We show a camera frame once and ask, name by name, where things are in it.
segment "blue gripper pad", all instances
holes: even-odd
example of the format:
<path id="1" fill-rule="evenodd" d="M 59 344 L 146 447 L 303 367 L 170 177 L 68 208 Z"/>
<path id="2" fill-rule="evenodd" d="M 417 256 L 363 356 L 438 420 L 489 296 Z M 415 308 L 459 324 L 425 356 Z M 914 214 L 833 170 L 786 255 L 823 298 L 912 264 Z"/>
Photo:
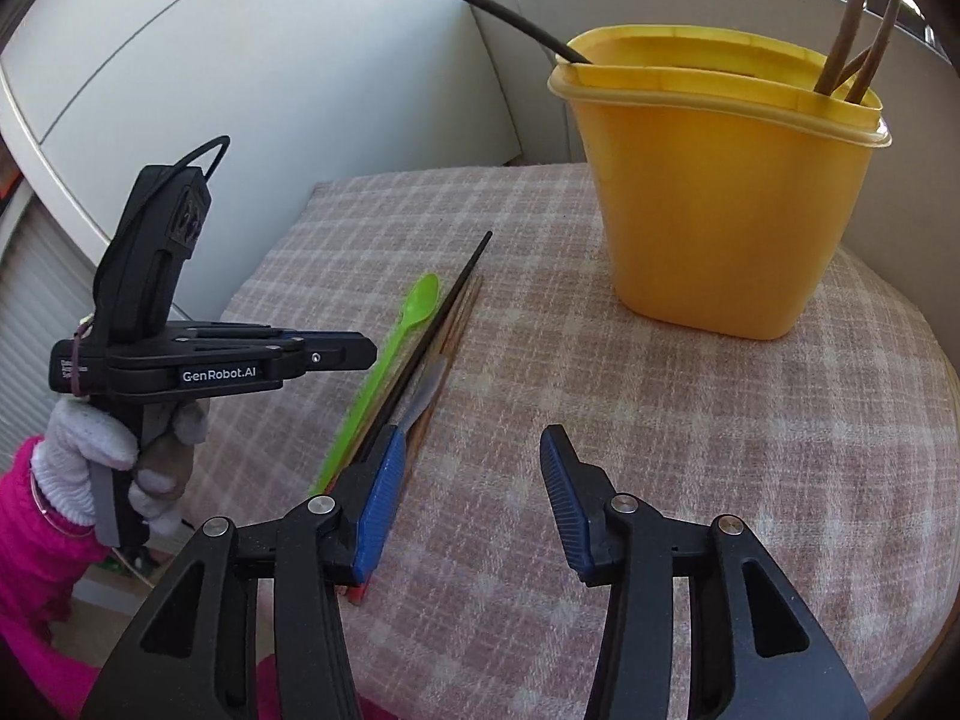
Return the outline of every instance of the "blue gripper pad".
<path id="1" fill-rule="evenodd" d="M 613 485 L 603 469 L 580 462 L 562 425 L 544 430 L 539 454 L 566 562 L 589 584 L 597 573 L 597 557 L 606 562 L 603 509 L 614 495 Z"/>
<path id="2" fill-rule="evenodd" d="M 387 533 L 394 523 L 400 489 L 403 487 L 403 466 L 406 461 L 406 440 L 394 429 L 387 451 L 376 472 L 363 514 L 357 520 L 357 548 L 353 558 L 353 576 L 357 584 L 370 579 L 380 562 Z"/>

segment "white furniture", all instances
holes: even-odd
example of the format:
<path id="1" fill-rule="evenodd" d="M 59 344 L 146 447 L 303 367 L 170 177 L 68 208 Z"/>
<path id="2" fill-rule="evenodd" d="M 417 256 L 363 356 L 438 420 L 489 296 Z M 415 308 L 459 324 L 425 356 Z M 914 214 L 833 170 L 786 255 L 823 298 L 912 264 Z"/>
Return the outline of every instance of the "white furniture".
<path id="1" fill-rule="evenodd" d="M 318 180 L 518 153 L 453 0 L 37 0 L 0 71 L 0 133 L 93 263 L 143 165 L 233 138 L 176 293 L 198 319 L 219 316 Z"/>

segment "gloved hand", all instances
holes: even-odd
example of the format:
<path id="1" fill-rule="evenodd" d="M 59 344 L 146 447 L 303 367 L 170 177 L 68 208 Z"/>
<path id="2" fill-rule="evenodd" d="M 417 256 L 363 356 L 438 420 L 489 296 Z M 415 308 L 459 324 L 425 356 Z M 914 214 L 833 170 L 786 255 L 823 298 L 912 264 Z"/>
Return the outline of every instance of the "gloved hand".
<path id="1" fill-rule="evenodd" d="M 139 452 L 136 438 L 112 416 L 64 396 L 31 459 L 37 485 L 50 505 L 75 525 L 96 522 L 88 461 L 133 470 L 130 502 L 157 533 L 179 525 L 176 500 L 193 471 L 193 448 L 206 439 L 206 413 L 196 401 L 178 405 L 170 428 Z"/>

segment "bracelet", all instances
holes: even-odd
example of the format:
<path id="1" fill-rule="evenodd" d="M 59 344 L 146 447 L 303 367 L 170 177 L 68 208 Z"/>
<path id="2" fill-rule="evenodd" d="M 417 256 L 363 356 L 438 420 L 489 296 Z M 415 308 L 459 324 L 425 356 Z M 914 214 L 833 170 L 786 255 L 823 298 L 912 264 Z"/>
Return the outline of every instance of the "bracelet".
<path id="1" fill-rule="evenodd" d="M 70 533 L 65 531 L 61 526 L 56 524 L 54 520 L 50 517 L 50 509 L 45 507 L 43 501 L 46 501 L 46 496 L 40 492 L 40 488 L 37 488 L 37 477 L 34 476 L 34 471 L 30 470 L 30 495 L 34 497 L 34 503 L 37 504 L 37 509 L 40 510 L 40 513 L 43 514 L 43 518 L 47 521 L 47 524 L 53 528 L 57 533 L 60 533 L 61 536 L 66 536 L 66 538 L 86 538 L 93 533 L 94 528 L 90 528 L 88 531 L 83 533 Z"/>

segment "pink jacket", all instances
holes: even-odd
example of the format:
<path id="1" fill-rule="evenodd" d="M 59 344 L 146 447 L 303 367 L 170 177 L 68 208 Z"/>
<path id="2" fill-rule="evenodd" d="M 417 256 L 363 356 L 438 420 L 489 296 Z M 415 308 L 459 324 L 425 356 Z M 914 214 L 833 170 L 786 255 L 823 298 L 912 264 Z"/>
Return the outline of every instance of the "pink jacket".
<path id="1" fill-rule="evenodd" d="M 75 582 L 107 547 L 91 536 L 69 538 L 51 527 L 30 492 L 30 459 L 41 437 L 27 440 L 0 479 L 0 637 L 40 692 L 65 720 L 74 720 L 99 670 L 59 654 L 50 645 L 49 624 L 69 617 Z M 56 525 L 83 533 L 50 512 Z M 277 671 L 272 656 L 257 666 L 260 720 L 278 720 Z M 367 720 L 395 720 L 361 699 Z"/>

